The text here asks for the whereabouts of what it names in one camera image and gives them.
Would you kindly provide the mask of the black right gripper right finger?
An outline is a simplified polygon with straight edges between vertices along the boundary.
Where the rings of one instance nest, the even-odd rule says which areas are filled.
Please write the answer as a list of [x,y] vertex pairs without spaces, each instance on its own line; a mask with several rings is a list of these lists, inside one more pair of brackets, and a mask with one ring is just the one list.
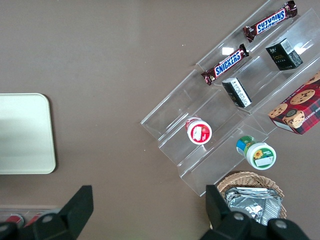
[[215,185],[206,186],[205,208],[212,229],[203,240],[249,240],[251,222],[248,216],[231,211]]

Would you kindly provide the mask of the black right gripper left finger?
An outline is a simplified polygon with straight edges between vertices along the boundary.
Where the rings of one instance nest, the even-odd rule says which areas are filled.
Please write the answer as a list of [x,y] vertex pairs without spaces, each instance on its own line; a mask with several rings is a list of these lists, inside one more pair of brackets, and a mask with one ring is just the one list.
[[83,185],[59,212],[41,215],[20,230],[20,240],[76,240],[94,210],[93,188]]

